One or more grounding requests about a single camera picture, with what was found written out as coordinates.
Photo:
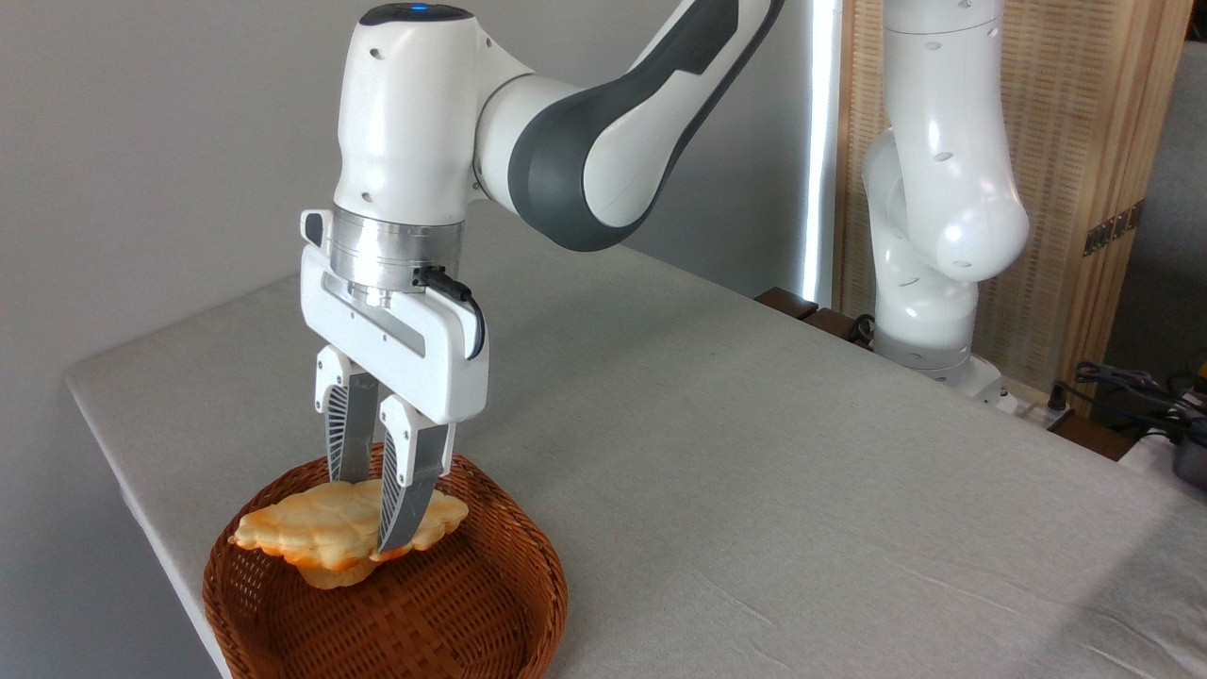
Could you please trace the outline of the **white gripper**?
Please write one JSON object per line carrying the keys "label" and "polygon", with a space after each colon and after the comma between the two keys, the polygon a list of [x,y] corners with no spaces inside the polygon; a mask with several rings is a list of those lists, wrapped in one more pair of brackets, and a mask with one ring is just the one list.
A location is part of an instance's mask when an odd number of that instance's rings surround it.
{"label": "white gripper", "polygon": [[301,309],[331,345],[316,356],[316,412],[323,414],[330,480],[363,482],[378,416],[379,382],[395,392],[379,416],[387,431],[377,552],[404,548],[419,529],[436,482],[450,472],[455,425],[486,406],[486,323],[432,288],[393,292],[389,306],[352,294],[330,265],[336,216],[307,210],[299,232]]}

